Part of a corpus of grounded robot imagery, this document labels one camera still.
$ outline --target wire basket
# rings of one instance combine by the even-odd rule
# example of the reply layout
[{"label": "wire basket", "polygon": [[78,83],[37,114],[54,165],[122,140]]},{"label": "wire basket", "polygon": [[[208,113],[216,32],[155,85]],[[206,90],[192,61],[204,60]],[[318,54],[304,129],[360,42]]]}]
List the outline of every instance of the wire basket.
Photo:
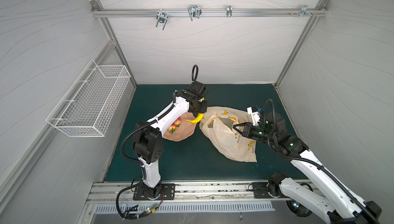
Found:
[{"label": "wire basket", "polygon": [[87,78],[77,80],[47,118],[69,137],[104,137],[130,79],[124,65],[94,66],[85,68],[78,79]]}]

